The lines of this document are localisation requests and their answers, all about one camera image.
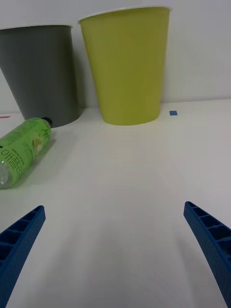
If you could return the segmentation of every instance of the blue tape marker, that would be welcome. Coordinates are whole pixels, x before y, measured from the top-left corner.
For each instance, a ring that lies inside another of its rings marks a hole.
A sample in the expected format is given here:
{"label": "blue tape marker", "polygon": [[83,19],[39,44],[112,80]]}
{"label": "blue tape marker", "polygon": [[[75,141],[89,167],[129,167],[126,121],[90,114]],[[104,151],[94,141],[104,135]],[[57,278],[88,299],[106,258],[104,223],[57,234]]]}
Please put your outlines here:
{"label": "blue tape marker", "polygon": [[172,111],[170,111],[169,112],[170,113],[170,115],[172,116],[177,116],[177,111],[176,110],[172,110]]}

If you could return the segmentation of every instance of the bottle label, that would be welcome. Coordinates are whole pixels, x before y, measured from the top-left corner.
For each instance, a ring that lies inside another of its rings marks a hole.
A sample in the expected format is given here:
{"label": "bottle label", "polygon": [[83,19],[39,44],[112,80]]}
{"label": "bottle label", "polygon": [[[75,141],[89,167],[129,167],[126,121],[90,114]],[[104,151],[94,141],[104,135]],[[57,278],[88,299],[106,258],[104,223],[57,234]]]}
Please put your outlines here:
{"label": "bottle label", "polygon": [[32,118],[0,139],[0,161],[7,163],[13,182],[30,166],[51,138],[49,124]]}

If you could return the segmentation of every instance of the lime green cup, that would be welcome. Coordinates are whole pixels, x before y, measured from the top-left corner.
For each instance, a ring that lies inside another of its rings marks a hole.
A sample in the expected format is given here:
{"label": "lime green cup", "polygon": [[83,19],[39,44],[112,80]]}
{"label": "lime green cup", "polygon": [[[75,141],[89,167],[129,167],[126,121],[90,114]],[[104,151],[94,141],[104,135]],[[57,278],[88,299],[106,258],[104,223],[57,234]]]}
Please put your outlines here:
{"label": "lime green cup", "polygon": [[158,118],[169,14],[166,7],[145,7],[79,21],[105,122]]}

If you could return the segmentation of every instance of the plastic bottle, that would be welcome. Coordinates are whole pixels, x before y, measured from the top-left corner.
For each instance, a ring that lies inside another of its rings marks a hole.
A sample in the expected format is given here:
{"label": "plastic bottle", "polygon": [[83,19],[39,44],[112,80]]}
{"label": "plastic bottle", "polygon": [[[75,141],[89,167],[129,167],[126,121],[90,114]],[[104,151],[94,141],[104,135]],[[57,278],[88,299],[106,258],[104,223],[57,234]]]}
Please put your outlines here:
{"label": "plastic bottle", "polygon": [[26,120],[0,139],[0,189],[11,187],[51,138],[49,118]]}

